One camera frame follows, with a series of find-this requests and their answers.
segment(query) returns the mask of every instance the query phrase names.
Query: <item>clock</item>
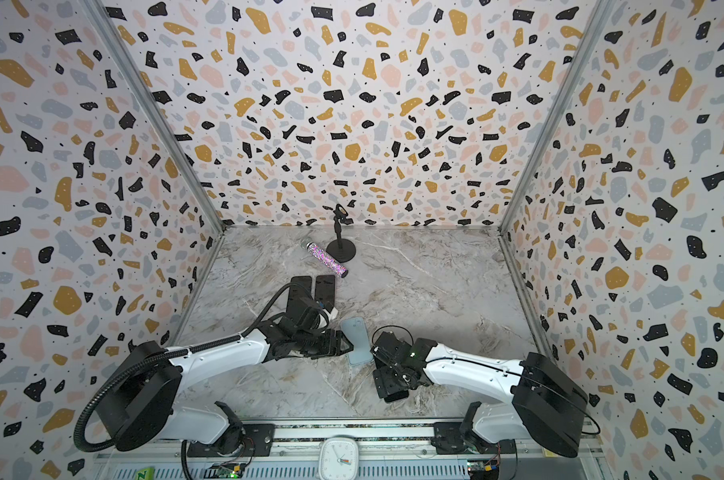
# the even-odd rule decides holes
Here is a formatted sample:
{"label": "clock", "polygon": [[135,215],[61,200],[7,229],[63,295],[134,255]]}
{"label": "clock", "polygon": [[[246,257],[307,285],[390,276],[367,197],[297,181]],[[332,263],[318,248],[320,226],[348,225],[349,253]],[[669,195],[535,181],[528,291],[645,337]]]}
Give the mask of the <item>clock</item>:
{"label": "clock", "polygon": [[359,470],[359,446],[351,438],[328,438],[319,450],[319,480],[354,480]]}

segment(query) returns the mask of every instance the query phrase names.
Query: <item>glitter microphone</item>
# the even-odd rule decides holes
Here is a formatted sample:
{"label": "glitter microphone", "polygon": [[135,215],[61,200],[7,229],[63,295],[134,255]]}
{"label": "glitter microphone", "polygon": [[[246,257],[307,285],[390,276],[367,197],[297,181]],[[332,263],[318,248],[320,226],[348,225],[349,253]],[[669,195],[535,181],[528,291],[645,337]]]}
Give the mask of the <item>glitter microphone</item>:
{"label": "glitter microphone", "polygon": [[328,252],[324,251],[321,246],[315,244],[310,236],[301,240],[300,246],[311,252],[311,254],[318,258],[327,268],[335,272],[336,275],[340,275],[340,278],[344,278],[349,274],[349,270],[345,266],[339,264]]}

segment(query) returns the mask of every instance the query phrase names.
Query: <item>terrazzo patterned wall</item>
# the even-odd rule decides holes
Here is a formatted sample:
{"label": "terrazzo patterned wall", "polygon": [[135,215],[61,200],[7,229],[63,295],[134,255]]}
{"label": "terrazzo patterned wall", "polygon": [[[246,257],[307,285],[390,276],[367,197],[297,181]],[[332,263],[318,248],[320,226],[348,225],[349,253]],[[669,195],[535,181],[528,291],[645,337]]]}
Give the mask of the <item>terrazzo patterned wall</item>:
{"label": "terrazzo patterned wall", "polygon": [[0,2],[0,478],[87,475],[75,419],[214,237],[79,5]]}
{"label": "terrazzo patterned wall", "polygon": [[616,477],[724,480],[724,2],[616,2],[514,220]]}
{"label": "terrazzo patterned wall", "polygon": [[593,0],[108,0],[226,224],[492,225]]}

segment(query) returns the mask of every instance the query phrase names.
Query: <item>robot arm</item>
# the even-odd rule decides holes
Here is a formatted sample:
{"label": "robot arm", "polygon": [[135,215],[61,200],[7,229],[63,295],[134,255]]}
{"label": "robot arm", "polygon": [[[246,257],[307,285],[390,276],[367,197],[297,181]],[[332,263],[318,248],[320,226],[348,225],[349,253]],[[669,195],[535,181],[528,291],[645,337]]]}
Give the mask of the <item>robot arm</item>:
{"label": "robot arm", "polygon": [[578,456],[586,393],[548,358],[531,352],[525,360],[497,360],[460,352],[433,340],[413,345],[383,332],[373,345],[378,397],[403,398],[421,386],[460,386],[505,405],[472,405],[462,425],[470,445],[532,438],[565,457]]}
{"label": "robot arm", "polygon": [[[233,411],[222,402],[212,409],[182,406],[176,402],[180,392],[242,366],[294,356],[341,356],[353,349],[342,332],[327,328],[326,322],[320,326],[319,314],[327,320],[327,312],[309,297],[302,298],[306,309],[299,319],[280,313],[262,320],[284,290],[241,334],[184,347],[164,349],[153,341],[135,347],[83,409],[74,444],[86,452],[110,446],[124,452],[155,438],[171,438],[202,442],[221,455],[235,451],[243,443],[243,425]],[[84,438],[93,412],[110,435],[107,442],[92,444]]]}

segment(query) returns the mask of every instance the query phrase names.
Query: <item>microphone holder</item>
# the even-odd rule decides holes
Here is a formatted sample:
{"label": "microphone holder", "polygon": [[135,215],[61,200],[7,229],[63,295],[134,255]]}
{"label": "microphone holder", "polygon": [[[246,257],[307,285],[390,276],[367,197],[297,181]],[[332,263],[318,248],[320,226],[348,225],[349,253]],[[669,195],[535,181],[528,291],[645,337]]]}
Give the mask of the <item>microphone holder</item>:
{"label": "microphone holder", "polygon": [[343,223],[348,225],[351,221],[348,221],[349,213],[340,204],[335,206],[335,235],[336,239],[327,245],[324,249],[328,252],[339,264],[345,264],[357,254],[357,246],[351,240],[340,237],[340,224]]}

